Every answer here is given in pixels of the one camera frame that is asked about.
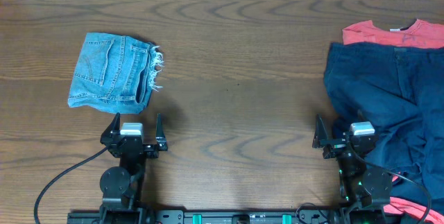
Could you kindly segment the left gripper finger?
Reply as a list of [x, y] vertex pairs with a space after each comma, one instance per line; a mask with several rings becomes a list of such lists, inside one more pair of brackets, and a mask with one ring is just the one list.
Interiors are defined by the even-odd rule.
[[167, 146], [167, 139], [164, 134], [161, 114], [157, 115], [155, 138], [158, 146]]
[[112, 141], [120, 133], [120, 114], [116, 113], [109, 126], [102, 133], [103, 141]]

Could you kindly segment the dark navy blue shorts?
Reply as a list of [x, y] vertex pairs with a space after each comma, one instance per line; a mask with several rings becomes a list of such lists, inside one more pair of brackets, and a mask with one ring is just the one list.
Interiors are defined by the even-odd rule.
[[336, 129], [371, 122], [366, 161], [408, 178], [391, 195], [443, 213], [443, 50], [333, 43], [324, 83]]

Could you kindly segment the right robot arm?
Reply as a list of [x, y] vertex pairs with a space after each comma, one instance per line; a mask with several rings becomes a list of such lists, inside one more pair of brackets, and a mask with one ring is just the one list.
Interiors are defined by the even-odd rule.
[[368, 121], [353, 123], [340, 137], [331, 138], [320, 115], [312, 147], [323, 150], [323, 158], [339, 165], [339, 191], [345, 201], [335, 210], [320, 213], [326, 223], [385, 223], [384, 206], [390, 203], [391, 175], [366, 163], [375, 147], [376, 134]]

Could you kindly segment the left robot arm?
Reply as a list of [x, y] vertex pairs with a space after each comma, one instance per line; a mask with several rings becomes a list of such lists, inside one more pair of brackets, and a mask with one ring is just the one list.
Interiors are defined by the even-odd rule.
[[147, 159], [157, 159], [159, 152], [168, 150], [160, 115], [157, 115], [155, 140], [154, 144], [145, 144], [143, 125], [121, 125], [119, 113], [103, 131], [100, 142], [113, 157], [119, 159], [119, 165], [106, 170], [101, 176], [103, 197], [97, 223], [156, 222], [154, 211], [142, 204], [141, 197]]

